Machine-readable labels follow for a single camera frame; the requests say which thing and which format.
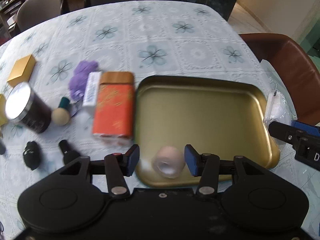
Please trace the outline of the white cotton pads bag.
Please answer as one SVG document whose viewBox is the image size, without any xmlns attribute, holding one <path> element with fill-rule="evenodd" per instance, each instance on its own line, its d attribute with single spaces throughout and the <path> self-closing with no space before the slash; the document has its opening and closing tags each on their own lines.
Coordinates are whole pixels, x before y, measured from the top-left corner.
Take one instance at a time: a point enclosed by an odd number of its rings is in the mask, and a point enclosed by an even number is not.
<svg viewBox="0 0 320 240">
<path fill-rule="evenodd" d="M 281 124 L 291 125 L 295 120 L 295 108 L 288 92 L 282 87 L 280 90 L 272 89 L 267 97 L 267 104 L 264 114 L 263 123 L 268 129 L 269 125 L 276 121 Z"/>
</svg>

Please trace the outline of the pink tape roll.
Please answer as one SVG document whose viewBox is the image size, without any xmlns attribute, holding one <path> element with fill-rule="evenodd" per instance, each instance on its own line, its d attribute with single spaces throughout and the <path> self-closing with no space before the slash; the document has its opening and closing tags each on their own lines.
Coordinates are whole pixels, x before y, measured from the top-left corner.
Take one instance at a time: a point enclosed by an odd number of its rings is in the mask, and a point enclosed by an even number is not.
<svg viewBox="0 0 320 240">
<path fill-rule="evenodd" d="M 178 178 L 185 166 L 184 154 L 175 147 L 162 147 L 152 159 L 152 168 L 164 178 Z"/>
</svg>

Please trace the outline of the white tissue pack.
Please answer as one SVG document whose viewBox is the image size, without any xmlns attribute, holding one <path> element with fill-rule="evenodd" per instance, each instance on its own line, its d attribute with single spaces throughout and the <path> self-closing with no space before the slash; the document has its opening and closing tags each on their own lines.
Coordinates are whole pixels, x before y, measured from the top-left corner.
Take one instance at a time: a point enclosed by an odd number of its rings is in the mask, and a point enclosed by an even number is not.
<svg viewBox="0 0 320 240">
<path fill-rule="evenodd" d="M 91 109 L 96 106 L 101 74 L 102 72 L 89 73 L 86 89 L 85 89 L 85 93 L 82 101 L 83 107 Z"/>
</svg>

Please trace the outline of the beige puff teal handle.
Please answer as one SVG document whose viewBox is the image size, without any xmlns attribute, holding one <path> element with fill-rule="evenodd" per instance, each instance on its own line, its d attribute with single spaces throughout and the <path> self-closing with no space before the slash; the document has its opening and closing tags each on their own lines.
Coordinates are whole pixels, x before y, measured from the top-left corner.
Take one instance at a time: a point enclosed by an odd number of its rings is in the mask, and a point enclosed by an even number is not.
<svg viewBox="0 0 320 240">
<path fill-rule="evenodd" d="M 67 97 L 62 97 L 56 109 L 52 111 L 52 122 L 56 126 L 65 126 L 71 119 L 69 111 L 70 100 Z"/>
</svg>

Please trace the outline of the purple plush keychain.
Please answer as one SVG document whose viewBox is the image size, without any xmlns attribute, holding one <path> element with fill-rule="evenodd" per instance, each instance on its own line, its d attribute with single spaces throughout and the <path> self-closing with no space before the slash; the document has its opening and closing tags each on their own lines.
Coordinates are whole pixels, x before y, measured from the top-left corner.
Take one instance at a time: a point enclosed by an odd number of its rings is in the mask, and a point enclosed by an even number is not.
<svg viewBox="0 0 320 240">
<path fill-rule="evenodd" d="M 80 61 L 76 66 L 68 88 L 73 101 L 80 101 L 84 97 L 88 76 L 98 70 L 97 61 Z"/>
</svg>

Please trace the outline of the black glitter tube red tag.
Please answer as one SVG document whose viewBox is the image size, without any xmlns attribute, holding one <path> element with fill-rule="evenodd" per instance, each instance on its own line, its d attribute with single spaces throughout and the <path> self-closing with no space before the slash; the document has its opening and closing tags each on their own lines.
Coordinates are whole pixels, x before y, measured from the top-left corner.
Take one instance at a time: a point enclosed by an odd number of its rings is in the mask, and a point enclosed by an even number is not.
<svg viewBox="0 0 320 240">
<path fill-rule="evenodd" d="M 4 155 L 6 153 L 6 146 L 4 145 L 3 141 L 0 140 L 0 155 Z"/>
</svg>

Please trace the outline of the yellow question block pouch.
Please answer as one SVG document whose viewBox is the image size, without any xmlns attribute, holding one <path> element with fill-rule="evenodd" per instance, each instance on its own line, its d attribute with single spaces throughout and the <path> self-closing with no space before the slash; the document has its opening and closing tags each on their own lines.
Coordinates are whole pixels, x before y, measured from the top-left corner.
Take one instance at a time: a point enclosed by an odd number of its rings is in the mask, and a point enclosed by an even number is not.
<svg viewBox="0 0 320 240">
<path fill-rule="evenodd" d="M 8 122 L 5 114 L 6 98 L 3 94 L 0 94 L 0 126 L 5 125 Z"/>
</svg>

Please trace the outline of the orange tea tin wooden lid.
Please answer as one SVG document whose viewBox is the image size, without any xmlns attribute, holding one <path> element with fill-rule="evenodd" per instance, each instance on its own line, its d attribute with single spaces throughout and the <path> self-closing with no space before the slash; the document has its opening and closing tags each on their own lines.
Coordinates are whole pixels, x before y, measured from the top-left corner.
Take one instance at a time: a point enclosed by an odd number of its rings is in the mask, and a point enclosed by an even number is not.
<svg viewBox="0 0 320 240">
<path fill-rule="evenodd" d="M 105 143 L 127 145 L 133 137 L 135 77 L 131 72 L 101 75 L 92 135 Z"/>
</svg>

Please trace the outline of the gold metal tray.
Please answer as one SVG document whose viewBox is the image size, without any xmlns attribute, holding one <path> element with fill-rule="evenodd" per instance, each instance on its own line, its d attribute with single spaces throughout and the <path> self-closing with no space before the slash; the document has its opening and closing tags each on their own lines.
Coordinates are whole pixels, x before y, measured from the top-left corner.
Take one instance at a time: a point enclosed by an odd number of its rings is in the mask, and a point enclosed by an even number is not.
<svg viewBox="0 0 320 240">
<path fill-rule="evenodd" d="M 164 178 L 152 168 L 157 152 L 187 144 L 199 153 L 222 160 L 243 155 L 273 168 L 279 148 L 264 123 L 266 98 L 254 85 L 182 76 L 149 76 L 136 91 L 135 143 L 140 147 L 138 179 L 150 187 L 195 185 L 187 167 L 176 179 Z"/>
</svg>

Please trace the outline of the brown leather chair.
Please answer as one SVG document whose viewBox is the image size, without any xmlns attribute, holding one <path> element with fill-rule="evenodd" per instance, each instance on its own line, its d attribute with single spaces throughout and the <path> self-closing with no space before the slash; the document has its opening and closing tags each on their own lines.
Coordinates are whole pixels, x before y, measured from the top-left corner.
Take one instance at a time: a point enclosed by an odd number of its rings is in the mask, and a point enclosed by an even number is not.
<svg viewBox="0 0 320 240">
<path fill-rule="evenodd" d="M 293 101 L 298 121 L 319 123 L 319 71 L 292 38 L 283 34 L 251 33 L 240 37 L 258 60 L 276 70 Z"/>
</svg>

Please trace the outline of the dark candle jar silver lid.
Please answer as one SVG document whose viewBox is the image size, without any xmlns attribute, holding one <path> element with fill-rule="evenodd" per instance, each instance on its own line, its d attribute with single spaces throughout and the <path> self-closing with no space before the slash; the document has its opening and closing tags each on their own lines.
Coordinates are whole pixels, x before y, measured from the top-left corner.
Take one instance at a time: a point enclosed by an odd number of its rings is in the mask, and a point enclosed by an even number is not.
<svg viewBox="0 0 320 240">
<path fill-rule="evenodd" d="M 22 82 L 10 92 L 5 103 L 5 114 L 14 124 L 25 126 L 40 134 L 49 127 L 52 110 L 28 82 Z"/>
</svg>

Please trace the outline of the floral lace tablecloth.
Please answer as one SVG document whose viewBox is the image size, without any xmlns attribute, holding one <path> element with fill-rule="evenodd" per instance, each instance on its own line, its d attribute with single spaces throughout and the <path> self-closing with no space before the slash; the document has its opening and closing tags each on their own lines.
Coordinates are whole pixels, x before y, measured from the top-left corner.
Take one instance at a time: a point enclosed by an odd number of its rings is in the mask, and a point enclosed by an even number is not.
<svg viewBox="0 0 320 240">
<path fill-rule="evenodd" d="M 131 1 L 90 7 L 43 22 L 1 47 L 1 92 L 16 60 L 32 54 L 37 60 L 31 86 L 50 107 L 69 94 L 68 83 L 82 60 L 99 62 L 104 71 L 129 71 L 135 86 L 149 76 L 182 76 L 246 83 L 264 96 L 272 82 L 257 58 L 232 27 L 212 8 L 192 3 Z M 294 195 L 271 207 L 264 202 L 265 220 L 245 220 L 229 214 L 218 199 L 198 200 L 194 189 L 149 189 L 136 173 L 127 178 L 130 195 L 110 199 L 103 174 L 92 182 L 63 176 L 58 143 L 67 139 L 82 154 L 101 160 L 125 146 L 107 145 L 91 134 L 92 117 L 80 111 L 65 127 L 42 134 L 8 124 L 7 148 L 1 156 L 1 239 L 262 239 L 272 226 L 291 232 L 280 213 L 302 208 L 298 196 L 310 202 L 302 227 L 317 237 L 319 189 L 316 172 L 304 184 L 275 168 L 276 179 Z M 27 142 L 40 148 L 41 164 L 28 168 L 23 160 Z"/>
</svg>

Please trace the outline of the gold square box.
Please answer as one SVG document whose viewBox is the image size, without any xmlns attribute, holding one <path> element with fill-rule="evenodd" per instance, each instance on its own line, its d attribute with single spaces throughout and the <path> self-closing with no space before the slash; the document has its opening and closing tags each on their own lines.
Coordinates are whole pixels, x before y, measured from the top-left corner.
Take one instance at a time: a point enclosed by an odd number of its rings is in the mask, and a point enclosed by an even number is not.
<svg viewBox="0 0 320 240">
<path fill-rule="evenodd" d="M 36 64 L 32 54 L 17 60 L 9 74 L 7 83 L 15 87 L 19 83 L 28 82 Z"/>
</svg>

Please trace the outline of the grey chair left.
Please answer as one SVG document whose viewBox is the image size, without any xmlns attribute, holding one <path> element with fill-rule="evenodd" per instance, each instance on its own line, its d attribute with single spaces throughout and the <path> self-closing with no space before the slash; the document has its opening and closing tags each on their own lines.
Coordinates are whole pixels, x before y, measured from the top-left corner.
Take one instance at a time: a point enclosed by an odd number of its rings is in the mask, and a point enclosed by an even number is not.
<svg viewBox="0 0 320 240">
<path fill-rule="evenodd" d="M 23 32 L 69 12 L 67 0 L 26 0 L 18 10 L 16 26 Z"/>
</svg>

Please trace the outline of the wooden bookshelf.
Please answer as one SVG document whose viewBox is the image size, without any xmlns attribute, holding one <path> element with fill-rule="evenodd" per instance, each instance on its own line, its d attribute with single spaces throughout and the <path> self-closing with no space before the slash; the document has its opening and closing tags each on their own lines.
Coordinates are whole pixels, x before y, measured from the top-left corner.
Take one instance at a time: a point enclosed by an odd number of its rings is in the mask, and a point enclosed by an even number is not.
<svg viewBox="0 0 320 240">
<path fill-rule="evenodd" d="M 1 45 L 16 35 L 17 13 L 25 0 L 1 0 Z"/>
</svg>

